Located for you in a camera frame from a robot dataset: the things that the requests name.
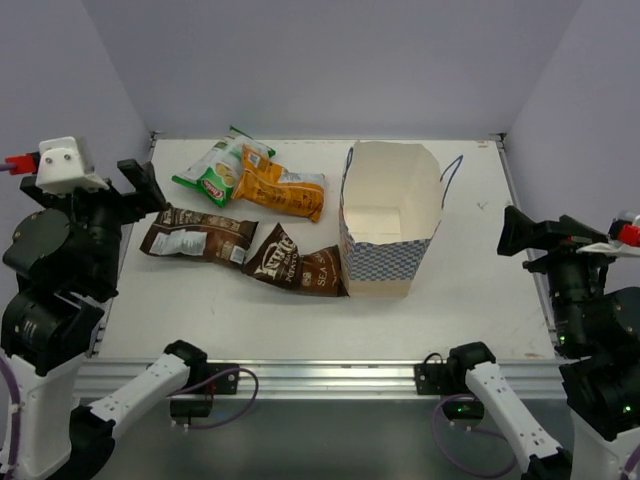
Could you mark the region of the green Chuba chips bag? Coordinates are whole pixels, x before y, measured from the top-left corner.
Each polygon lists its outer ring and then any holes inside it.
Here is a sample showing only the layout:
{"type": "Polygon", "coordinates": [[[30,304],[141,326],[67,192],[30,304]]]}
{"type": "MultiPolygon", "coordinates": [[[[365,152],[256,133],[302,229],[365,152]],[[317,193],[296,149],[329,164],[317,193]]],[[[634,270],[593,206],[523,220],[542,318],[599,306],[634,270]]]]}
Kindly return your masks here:
{"type": "Polygon", "coordinates": [[[171,180],[202,193],[214,205],[224,208],[242,175],[242,152],[245,146],[270,158],[276,155],[272,147],[230,125],[223,138],[189,168],[174,174],[171,180]]]}

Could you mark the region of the dark brown snack bag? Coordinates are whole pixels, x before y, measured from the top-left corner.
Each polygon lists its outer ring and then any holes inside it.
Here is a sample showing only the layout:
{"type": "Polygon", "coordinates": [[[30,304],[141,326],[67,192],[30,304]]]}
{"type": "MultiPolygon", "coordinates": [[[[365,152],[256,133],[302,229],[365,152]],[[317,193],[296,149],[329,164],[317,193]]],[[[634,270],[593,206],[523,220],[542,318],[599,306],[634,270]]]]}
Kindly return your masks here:
{"type": "Polygon", "coordinates": [[[258,226],[258,221],[170,205],[152,221],[139,250],[151,257],[186,259],[240,270],[258,226]]]}
{"type": "Polygon", "coordinates": [[[242,266],[242,273],[271,286],[304,295],[344,297],[342,262],[337,245],[301,254],[280,223],[242,266]]]}

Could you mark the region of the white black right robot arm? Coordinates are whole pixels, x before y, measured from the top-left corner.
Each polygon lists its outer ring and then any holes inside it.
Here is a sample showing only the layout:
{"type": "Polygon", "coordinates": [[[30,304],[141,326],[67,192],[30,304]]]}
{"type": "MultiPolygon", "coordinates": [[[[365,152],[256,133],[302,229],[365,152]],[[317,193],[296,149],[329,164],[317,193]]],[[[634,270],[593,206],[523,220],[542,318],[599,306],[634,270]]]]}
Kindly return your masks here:
{"type": "Polygon", "coordinates": [[[525,270],[546,276],[556,328],[559,373],[570,409],[574,447],[539,424],[482,342],[452,349],[451,389],[479,400],[511,447],[524,479],[636,479],[639,476],[639,329],[637,309],[622,301],[636,288],[606,292],[609,267],[639,255],[639,217],[621,212],[602,233],[563,215],[536,222],[504,210],[497,252],[542,251],[525,270]]]}

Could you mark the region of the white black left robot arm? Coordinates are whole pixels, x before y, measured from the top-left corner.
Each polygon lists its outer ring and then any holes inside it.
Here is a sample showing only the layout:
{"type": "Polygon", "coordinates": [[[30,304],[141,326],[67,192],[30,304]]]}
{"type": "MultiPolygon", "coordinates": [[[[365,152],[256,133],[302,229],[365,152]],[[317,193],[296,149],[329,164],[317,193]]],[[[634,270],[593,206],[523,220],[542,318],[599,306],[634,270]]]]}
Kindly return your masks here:
{"type": "Polygon", "coordinates": [[[75,179],[60,194],[34,176],[21,181],[39,210],[16,227],[3,255],[18,282],[1,318],[1,374],[10,396],[1,449],[6,479],[90,479],[137,419],[171,394],[207,383],[205,352],[178,340],[112,394],[74,402],[93,333],[117,295],[122,229],[167,207],[150,163],[122,160],[118,169],[131,192],[99,177],[75,179]]]}

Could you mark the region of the yellow snack bag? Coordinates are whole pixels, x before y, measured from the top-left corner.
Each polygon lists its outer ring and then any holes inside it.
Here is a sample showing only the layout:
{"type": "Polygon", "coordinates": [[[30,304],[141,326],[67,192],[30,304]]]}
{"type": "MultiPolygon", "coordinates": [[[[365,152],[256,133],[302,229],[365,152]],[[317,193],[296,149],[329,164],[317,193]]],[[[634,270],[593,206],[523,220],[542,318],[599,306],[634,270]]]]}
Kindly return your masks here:
{"type": "Polygon", "coordinates": [[[242,149],[241,162],[234,200],[247,200],[314,223],[320,220],[325,200],[323,174],[291,172],[248,146],[242,149]]]}

